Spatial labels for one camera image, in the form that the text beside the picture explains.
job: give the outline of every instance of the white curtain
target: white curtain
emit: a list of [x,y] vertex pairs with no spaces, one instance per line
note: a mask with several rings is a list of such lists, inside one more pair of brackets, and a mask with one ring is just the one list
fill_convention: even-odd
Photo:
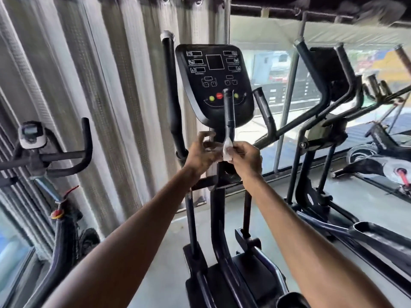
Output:
[[[175,45],[227,43],[230,1],[0,0],[0,98],[13,126],[7,136],[15,138],[10,129],[15,132],[19,123],[39,120],[55,132],[64,150],[81,150],[80,119],[90,119],[92,163],[79,175],[54,183],[62,192],[81,186],[73,200],[86,226],[102,237],[179,168],[168,130],[161,32],[173,32]],[[203,126],[177,77],[188,145]],[[32,182],[24,184],[38,192]],[[36,201],[49,206],[44,219],[52,205],[40,195]],[[48,226],[48,235],[41,237],[42,230],[33,228],[40,217],[21,217],[30,205],[23,212],[16,205],[6,207],[49,258],[53,229]]]

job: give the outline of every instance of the elliptical machine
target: elliptical machine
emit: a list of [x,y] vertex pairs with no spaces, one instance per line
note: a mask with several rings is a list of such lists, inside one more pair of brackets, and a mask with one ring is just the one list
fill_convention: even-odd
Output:
[[[55,134],[45,128],[41,122],[29,121],[18,129],[18,142],[10,161],[0,163],[0,171],[12,170],[27,166],[32,174],[30,179],[55,201],[56,209],[50,218],[55,226],[55,246],[49,271],[29,298],[24,308],[40,308],[61,281],[69,274],[79,261],[84,258],[97,244],[100,238],[93,228],[88,228],[82,234],[78,233],[77,222],[83,214],[69,201],[68,195],[78,186],[70,189],[64,195],[55,189],[49,178],[65,177],[83,171],[91,162],[93,143],[88,118],[81,119],[83,127],[84,150],[63,152]],[[50,143],[56,153],[44,154],[41,149]],[[81,161],[64,169],[51,169],[54,161],[81,159]],[[0,187],[10,187],[18,182],[17,176],[4,177],[0,175]]]
[[[411,61],[403,48],[397,46],[395,51],[411,74]],[[381,81],[380,85],[377,85],[373,90],[375,96],[371,97],[374,99],[387,98],[392,94],[384,81]],[[373,143],[359,145],[349,150],[347,153],[348,165],[333,172],[333,178],[353,173],[380,175],[399,185],[393,192],[398,191],[400,194],[411,197],[411,137],[399,136],[399,134],[391,136],[381,124],[398,107],[396,120],[405,105],[408,96],[404,99],[400,97],[402,94],[399,92],[396,94],[398,95],[397,101],[378,121],[372,122],[373,126],[365,134],[366,137],[371,135]]]
[[[170,129],[181,165],[188,151],[182,135],[181,109],[177,94],[174,56],[174,36],[162,35],[168,81],[168,109]],[[234,140],[234,128],[253,118],[254,98],[267,126],[267,134],[254,145],[260,149],[276,141],[281,135],[316,116],[329,105],[326,82],[320,76],[314,52],[303,41],[295,43],[314,83],[321,92],[321,100],[281,129],[276,129],[268,103],[261,88],[252,91],[241,51],[231,45],[185,45],[176,48],[182,82],[199,121],[216,132],[214,141],[224,142],[226,136]],[[185,197],[190,244],[183,248],[190,278],[186,289],[191,307],[309,307],[299,293],[289,293],[285,278],[278,267],[261,251],[261,242],[249,233],[251,196],[245,193],[243,227],[235,237],[244,250],[231,257],[224,234],[225,188],[240,181],[233,165],[217,164],[217,174],[201,179]],[[208,267],[200,245],[194,219],[192,191],[210,189],[211,240],[217,264]]]
[[[376,103],[361,108],[364,89],[361,77],[354,79],[354,73],[342,46],[338,46],[335,49],[342,61],[350,87],[342,98],[332,103],[312,120],[307,121],[299,131],[286,202],[296,211],[300,218],[322,234],[331,234],[332,238],[341,241],[348,249],[411,299],[411,282],[359,243],[360,241],[368,244],[389,259],[398,269],[411,276],[411,240],[374,223],[360,221],[352,213],[333,202],[332,196],[324,191],[324,185],[335,149],[347,138],[345,133],[347,121],[358,118],[409,90],[402,90],[387,95],[387,97],[379,98]],[[351,108],[336,116],[330,115],[329,112],[334,108],[352,99],[353,90],[356,91],[356,105],[354,109]],[[316,151],[326,147],[330,149],[325,160],[319,186],[313,188],[308,177],[310,168]],[[305,159],[302,163],[300,178],[294,191],[300,157],[304,153]],[[293,202],[293,194],[295,194],[295,203]]]

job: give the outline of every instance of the gray floor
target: gray floor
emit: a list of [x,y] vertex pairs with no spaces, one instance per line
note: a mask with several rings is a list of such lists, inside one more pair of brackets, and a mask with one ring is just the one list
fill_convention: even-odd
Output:
[[[277,183],[275,190],[286,193],[287,182]],[[329,179],[326,190],[334,196],[336,203],[354,213],[359,219],[379,225],[411,237],[411,204],[403,202],[393,195],[367,184],[357,178],[340,180]],[[351,201],[343,203],[350,193]],[[234,238],[234,229],[239,228],[243,219],[243,197],[240,193],[227,199],[226,237],[231,254],[240,250]],[[209,266],[216,263],[210,239],[210,211],[207,205],[196,209],[198,241]],[[289,269],[271,236],[271,233],[257,207],[252,207],[250,232],[261,239],[264,253],[273,260],[287,278],[290,291],[297,291],[298,286],[290,275]],[[182,247],[189,242],[187,219],[177,216],[167,231],[161,247],[148,270],[139,290],[129,308],[186,308],[189,306],[185,281],[188,270],[182,253]],[[383,291],[396,308],[410,307],[411,301],[397,288],[382,278],[376,271],[356,257],[351,251],[337,243],[338,249],[354,261]]]

